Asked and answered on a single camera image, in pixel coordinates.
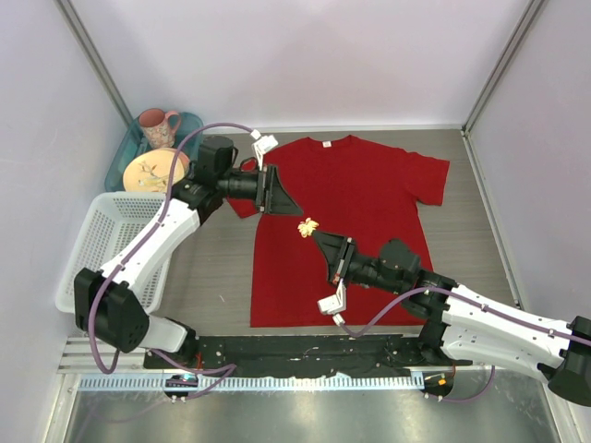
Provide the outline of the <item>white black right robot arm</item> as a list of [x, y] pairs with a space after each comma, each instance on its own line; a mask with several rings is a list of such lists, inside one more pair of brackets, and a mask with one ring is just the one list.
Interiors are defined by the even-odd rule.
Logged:
[[418, 356], [435, 365], [482, 363], [499, 366], [545, 383], [560, 398], [590, 404], [590, 321], [567, 322], [538, 316], [476, 293], [453, 279], [422, 267], [420, 257], [399, 239], [376, 257], [358, 252], [351, 237], [316, 231], [311, 235], [324, 257], [328, 281], [336, 291], [318, 302], [321, 314], [345, 326], [350, 284], [393, 295], [370, 320], [375, 325], [401, 305], [424, 319], [416, 343]]

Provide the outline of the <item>red t-shirt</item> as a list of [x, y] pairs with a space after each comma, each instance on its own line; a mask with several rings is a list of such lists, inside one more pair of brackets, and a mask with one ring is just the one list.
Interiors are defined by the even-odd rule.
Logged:
[[272, 150], [283, 187], [303, 215], [259, 219], [253, 258], [253, 328], [328, 326], [318, 301], [333, 293], [315, 242], [297, 227], [312, 220], [328, 233], [352, 237], [358, 251], [376, 257], [393, 238], [432, 261], [419, 218], [421, 204], [439, 206], [450, 163], [352, 135], [331, 142], [301, 138]]

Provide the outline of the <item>red gold maple leaf brooch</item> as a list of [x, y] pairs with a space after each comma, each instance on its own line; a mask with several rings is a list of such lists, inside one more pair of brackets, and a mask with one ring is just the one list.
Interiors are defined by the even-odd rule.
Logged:
[[320, 226], [317, 221], [312, 220], [311, 218], [306, 218], [304, 221], [300, 222], [297, 226], [297, 230], [302, 238], [310, 237]]

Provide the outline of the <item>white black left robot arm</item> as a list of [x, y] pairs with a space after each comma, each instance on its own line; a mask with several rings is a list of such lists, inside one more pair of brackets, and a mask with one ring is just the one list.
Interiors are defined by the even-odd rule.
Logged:
[[264, 163], [277, 148], [271, 135], [253, 135], [256, 168], [234, 166], [236, 149], [230, 138], [207, 137], [187, 174], [173, 184], [153, 219], [118, 255], [97, 270], [84, 268], [74, 281], [75, 323], [94, 341], [117, 353], [156, 349], [175, 367], [190, 366], [197, 355], [196, 333], [172, 319], [148, 314], [139, 301], [153, 273], [185, 239], [209, 219], [226, 198], [250, 200], [264, 214], [300, 215], [278, 169]]

